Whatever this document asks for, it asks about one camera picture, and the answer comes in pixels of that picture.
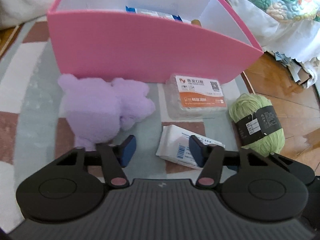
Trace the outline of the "white tissue pack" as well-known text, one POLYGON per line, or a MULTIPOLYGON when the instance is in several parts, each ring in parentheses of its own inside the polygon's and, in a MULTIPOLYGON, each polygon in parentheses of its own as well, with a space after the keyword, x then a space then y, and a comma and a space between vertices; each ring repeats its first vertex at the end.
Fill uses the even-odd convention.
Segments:
POLYGON ((163 127, 156 155, 164 160, 186 166, 193 169, 200 169, 189 150, 189 138, 195 135, 205 145, 218 145, 225 148, 219 141, 193 133, 176 125, 163 127))

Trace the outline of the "green yarn ball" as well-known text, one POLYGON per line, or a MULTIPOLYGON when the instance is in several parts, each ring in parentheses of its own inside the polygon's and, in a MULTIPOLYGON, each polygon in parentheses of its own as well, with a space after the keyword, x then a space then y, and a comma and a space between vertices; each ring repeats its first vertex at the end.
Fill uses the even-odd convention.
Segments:
POLYGON ((263 157, 279 154, 285 135, 271 101, 259 94, 242 94, 229 107, 229 116, 238 132, 241 146, 263 157))

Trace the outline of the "pink cardboard box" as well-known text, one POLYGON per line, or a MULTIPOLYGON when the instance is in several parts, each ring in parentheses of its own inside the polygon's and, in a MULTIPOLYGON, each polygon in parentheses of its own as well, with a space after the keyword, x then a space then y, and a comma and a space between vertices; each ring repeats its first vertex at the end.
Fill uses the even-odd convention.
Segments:
POLYGON ((47 21, 60 71, 77 77, 162 83, 183 74, 227 83, 263 54, 225 0, 55 0, 47 21), (126 12, 126 6, 183 21, 126 12))

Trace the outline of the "gold cap foundation bottle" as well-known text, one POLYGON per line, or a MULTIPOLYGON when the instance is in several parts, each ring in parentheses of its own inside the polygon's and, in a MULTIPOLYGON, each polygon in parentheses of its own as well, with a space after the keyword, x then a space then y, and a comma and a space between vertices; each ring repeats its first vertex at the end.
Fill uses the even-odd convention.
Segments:
POLYGON ((191 21, 191 24, 192 24, 192 25, 199 26, 199 27, 202 27, 201 22, 200 22, 199 20, 197 20, 197 19, 192 20, 192 21, 191 21))

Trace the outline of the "clear box orange label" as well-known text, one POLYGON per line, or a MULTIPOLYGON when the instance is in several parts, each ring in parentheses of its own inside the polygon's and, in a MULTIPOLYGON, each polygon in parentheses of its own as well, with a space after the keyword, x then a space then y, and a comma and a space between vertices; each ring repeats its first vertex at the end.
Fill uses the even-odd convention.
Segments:
POLYGON ((227 109, 218 80, 173 74, 164 85, 168 115, 172 119, 211 118, 227 109))

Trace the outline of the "blue wet wipes pack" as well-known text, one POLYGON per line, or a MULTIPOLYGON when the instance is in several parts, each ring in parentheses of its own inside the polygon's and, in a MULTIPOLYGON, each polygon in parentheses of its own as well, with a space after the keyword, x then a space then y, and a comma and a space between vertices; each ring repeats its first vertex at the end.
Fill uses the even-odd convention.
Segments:
POLYGON ((128 6, 126 6, 125 9, 126 9, 126 12, 131 12, 135 14, 148 15, 152 17, 165 18, 168 20, 175 20, 175 21, 181 21, 181 22, 183 21, 181 17, 178 15, 167 14, 164 12, 152 11, 147 9, 128 7, 128 6))

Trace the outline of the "purple plush toy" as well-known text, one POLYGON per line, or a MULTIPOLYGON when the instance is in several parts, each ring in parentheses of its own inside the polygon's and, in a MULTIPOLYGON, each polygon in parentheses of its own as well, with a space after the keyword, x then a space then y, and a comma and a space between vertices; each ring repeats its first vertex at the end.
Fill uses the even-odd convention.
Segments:
POLYGON ((57 83, 63 90, 66 120, 74 133, 74 146, 87 151, 96 144, 111 141, 120 130, 150 116, 156 109, 147 96, 146 83, 115 78, 78 79, 72 74, 61 75, 57 83))

